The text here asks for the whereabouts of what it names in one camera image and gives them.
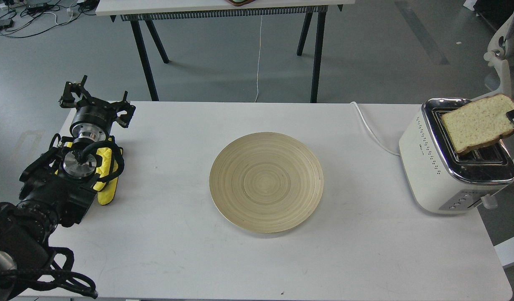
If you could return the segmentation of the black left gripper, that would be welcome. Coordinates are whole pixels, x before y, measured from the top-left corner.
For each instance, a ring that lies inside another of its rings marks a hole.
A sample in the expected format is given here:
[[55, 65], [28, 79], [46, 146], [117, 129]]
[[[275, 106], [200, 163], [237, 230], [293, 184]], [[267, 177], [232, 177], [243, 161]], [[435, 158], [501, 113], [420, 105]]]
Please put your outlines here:
[[84, 75], [79, 82], [66, 82], [59, 99], [61, 108], [77, 108], [70, 126], [72, 137], [108, 139], [114, 122], [122, 128], [128, 128], [135, 113], [135, 106], [127, 101], [128, 91], [124, 92], [122, 100], [118, 102], [92, 100], [91, 94], [84, 87], [87, 78]]

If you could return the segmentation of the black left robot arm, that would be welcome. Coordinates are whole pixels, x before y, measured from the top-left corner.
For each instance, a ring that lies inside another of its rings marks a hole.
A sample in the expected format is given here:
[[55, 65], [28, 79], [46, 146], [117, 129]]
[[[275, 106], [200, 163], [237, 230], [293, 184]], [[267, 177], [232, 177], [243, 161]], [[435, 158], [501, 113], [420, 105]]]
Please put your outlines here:
[[27, 289], [64, 289], [97, 298], [95, 282], [72, 271], [74, 253], [49, 246], [58, 226], [81, 223], [92, 203], [114, 197], [125, 169], [122, 148], [110, 134], [117, 122], [127, 128], [135, 106], [127, 93], [118, 102], [93, 97], [80, 82], [67, 82], [59, 99], [62, 108], [76, 109], [70, 136], [54, 135], [47, 152], [21, 174], [19, 203], [0, 203], [0, 301]]

